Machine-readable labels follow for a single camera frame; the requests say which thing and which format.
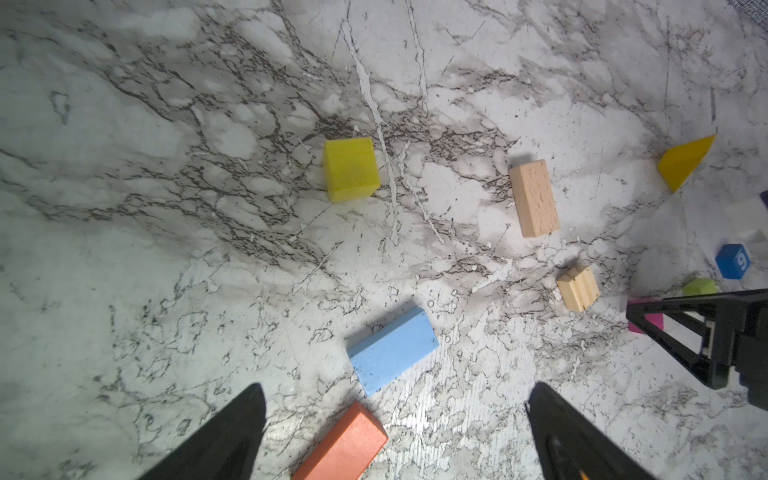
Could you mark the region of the blue number cube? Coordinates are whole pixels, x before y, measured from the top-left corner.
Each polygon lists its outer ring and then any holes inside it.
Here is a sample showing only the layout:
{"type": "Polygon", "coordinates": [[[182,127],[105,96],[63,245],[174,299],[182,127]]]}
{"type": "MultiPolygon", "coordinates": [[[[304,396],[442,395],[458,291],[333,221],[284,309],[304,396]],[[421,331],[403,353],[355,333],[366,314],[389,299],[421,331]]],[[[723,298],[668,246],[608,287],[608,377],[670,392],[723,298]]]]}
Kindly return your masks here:
{"type": "Polygon", "coordinates": [[[721,276],[729,280],[741,280],[751,265],[743,244],[723,245],[715,260],[721,276]]]}

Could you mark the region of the lime green wooden block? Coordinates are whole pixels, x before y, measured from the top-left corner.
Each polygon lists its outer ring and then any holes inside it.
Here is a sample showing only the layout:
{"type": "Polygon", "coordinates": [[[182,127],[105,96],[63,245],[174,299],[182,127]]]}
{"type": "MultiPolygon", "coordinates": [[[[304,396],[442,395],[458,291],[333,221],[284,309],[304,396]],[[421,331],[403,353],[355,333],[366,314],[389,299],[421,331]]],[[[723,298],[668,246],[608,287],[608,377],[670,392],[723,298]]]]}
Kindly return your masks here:
{"type": "Polygon", "coordinates": [[[682,294],[688,296],[713,295],[717,293],[716,282],[709,278],[694,278],[682,288],[682,294]]]}

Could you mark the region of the yellow wooden wedge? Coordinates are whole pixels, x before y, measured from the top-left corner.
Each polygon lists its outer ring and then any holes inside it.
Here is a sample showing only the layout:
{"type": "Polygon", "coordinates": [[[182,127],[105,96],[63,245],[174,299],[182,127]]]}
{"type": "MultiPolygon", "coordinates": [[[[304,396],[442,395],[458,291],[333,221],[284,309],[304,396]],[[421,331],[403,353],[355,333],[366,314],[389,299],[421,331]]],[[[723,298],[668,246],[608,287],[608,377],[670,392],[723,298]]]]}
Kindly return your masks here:
{"type": "Polygon", "coordinates": [[[704,137],[667,150],[657,170],[671,192],[679,190],[708,154],[715,135],[704,137]]]}

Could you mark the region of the red wooden block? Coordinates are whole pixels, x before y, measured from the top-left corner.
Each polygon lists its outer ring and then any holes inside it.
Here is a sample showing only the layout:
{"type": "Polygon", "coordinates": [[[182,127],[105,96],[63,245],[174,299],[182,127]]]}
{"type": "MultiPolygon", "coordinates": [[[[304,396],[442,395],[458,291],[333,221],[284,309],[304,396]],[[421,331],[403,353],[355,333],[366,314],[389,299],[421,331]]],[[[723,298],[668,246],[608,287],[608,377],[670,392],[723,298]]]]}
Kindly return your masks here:
{"type": "Polygon", "coordinates": [[[383,425],[360,402],[355,402],[292,479],[360,479],[387,441],[383,425]]]}

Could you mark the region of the yellow wooden cube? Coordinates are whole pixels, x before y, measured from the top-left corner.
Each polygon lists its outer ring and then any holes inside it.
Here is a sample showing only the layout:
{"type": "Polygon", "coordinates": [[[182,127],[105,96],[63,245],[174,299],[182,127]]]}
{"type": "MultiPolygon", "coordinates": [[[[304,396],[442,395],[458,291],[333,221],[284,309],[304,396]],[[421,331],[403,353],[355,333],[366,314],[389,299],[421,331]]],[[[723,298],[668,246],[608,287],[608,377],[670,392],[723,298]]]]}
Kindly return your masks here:
{"type": "Polygon", "coordinates": [[[373,140],[369,137],[327,141],[323,166],[332,203],[369,197],[381,186],[373,140]]]}

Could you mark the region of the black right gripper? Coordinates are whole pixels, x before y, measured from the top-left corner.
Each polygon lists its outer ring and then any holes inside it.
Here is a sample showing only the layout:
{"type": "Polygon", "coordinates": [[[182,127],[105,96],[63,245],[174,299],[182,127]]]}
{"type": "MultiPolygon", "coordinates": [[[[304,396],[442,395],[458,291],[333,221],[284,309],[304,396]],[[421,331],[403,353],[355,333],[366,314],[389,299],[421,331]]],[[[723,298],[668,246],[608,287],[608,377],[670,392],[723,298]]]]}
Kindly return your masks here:
{"type": "Polygon", "coordinates": [[[626,306],[626,318],[710,389],[736,374],[748,403],[767,410],[767,291],[652,299],[626,306]],[[662,313],[665,329],[645,319],[662,313]]]}

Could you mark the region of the magenta wooden cube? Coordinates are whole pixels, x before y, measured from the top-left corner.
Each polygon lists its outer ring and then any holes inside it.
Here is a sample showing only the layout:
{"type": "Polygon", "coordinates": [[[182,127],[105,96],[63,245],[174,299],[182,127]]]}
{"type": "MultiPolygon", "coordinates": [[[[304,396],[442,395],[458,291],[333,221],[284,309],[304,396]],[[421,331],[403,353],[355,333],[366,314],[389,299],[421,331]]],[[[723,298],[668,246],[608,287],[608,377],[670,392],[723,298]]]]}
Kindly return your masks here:
{"type": "MultiPolygon", "coordinates": [[[[630,298],[630,299],[627,301],[627,304],[628,304],[628,305],[631,305],[631,304],[635,304],[635,303],[639,303],[639,302],[643,302],[643,301],[646,301],[646,298],[637,298],[637,299],[632,299],[632,298],[630,298]]],[[[665,326],[664,326],[664,315],[663,315],[662,313],[651,313],[651,314],[646,314],[646,315],[645,315],[645,319],[646,319],[648,322],[650,322],[650,323],[652,323],[653,325],[655,325],[657,328],[659,328],[659,329],[661,329],[661,330],[664,330],[664,329],[665,329],[665,326]]],[[[639,328],[638,328],[638,327],[637,327],[637,326],[636,326],[634,323],[632,323],[631,321],[629,321],[629,322],[628,322],[628,329],[629,329],[629,331],[630,331],[630,332],[632,332],[632,333],[643,334],[643,331],[642,331],[641,329],[639,329],[639,328]]]]}

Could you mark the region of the small ridged natural wood block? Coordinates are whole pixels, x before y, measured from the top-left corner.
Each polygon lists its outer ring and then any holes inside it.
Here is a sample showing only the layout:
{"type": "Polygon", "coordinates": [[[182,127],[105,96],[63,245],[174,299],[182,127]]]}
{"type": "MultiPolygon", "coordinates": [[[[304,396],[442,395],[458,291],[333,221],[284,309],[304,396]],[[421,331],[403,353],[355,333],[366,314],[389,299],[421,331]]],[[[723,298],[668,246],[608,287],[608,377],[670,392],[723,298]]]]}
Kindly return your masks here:
{"type": "Polygon", "coordinates": [[[583,312],[600,297],[590,266],[574,266],[556,280],[562,300],[569,311],[583,312]]]}

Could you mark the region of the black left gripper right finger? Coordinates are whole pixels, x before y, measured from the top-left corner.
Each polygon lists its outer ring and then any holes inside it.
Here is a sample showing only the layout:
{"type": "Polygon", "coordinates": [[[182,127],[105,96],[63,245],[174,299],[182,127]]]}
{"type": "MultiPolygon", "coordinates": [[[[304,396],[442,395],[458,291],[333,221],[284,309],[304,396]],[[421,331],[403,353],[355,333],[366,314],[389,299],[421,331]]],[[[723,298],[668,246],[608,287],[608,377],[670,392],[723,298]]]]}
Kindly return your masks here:
{"type": "Polygon", "coordinates": [[[526,412],[546,479],[652,477],[548,384],[535,384],[526,412]]]}

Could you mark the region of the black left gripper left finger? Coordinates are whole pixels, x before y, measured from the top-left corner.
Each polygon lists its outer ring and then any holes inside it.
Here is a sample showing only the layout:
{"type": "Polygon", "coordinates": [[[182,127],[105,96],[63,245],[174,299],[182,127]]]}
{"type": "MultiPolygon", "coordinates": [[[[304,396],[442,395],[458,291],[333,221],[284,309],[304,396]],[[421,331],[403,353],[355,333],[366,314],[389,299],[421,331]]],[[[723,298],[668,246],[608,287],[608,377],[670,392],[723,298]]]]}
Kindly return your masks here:
{"type": "Polygon", "coordinates": [[[253,383],[142,477],[248,479],[265,426],[265,395],[253,383]]]}

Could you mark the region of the light blue wooden block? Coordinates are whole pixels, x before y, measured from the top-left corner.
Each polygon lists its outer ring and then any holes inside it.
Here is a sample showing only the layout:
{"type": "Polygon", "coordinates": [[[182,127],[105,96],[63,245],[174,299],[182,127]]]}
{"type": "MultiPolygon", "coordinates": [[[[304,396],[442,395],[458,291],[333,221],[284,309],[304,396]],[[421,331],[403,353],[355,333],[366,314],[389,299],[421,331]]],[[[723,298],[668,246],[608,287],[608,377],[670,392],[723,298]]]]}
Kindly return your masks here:
{"type": "Polygon", "coordinates": [[[372,396],[439,347],[427,313],[414,307],[347,349],[353,370],[372,396]]]}

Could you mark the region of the long natural wood block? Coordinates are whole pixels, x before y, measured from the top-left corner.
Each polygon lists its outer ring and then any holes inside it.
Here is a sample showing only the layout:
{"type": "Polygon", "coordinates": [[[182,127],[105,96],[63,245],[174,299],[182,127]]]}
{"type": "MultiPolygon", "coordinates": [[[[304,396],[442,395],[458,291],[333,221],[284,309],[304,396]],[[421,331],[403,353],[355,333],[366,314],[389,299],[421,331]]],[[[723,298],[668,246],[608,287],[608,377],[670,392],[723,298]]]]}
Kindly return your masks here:
{"type": "Polygon", "coordinates": [[[546,162],[537,160],[509,171],[512,192],[524,238],[537,238],[560,228],[546,162]]]}

